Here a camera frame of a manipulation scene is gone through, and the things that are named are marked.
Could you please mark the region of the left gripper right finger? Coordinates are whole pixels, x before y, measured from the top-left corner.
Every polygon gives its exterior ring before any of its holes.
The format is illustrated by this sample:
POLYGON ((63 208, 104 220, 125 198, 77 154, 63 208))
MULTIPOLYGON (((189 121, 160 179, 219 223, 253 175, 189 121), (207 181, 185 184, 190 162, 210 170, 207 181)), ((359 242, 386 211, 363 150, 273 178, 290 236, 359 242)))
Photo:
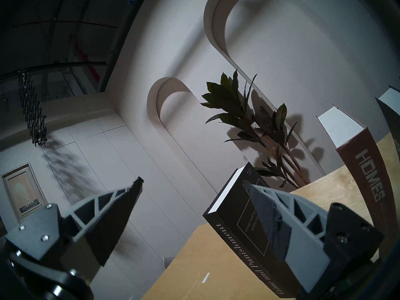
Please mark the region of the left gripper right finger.
POLYGON ((304 197, 243 182, 277 260, 285 262, 306 293, 327 269, 328 211, 304 197))

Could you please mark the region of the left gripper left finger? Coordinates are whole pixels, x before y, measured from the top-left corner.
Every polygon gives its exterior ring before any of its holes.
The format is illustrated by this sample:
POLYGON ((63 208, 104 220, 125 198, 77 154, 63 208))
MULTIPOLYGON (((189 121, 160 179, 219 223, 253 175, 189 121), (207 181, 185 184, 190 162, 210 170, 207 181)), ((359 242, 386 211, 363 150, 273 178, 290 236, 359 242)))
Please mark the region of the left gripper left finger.
POLYGON ((60 257, 63 269, 93 280, 118 244, 143 183, 138 177, 131 186, 88 197, 62 214, 60 234, 68 240, 60 257))

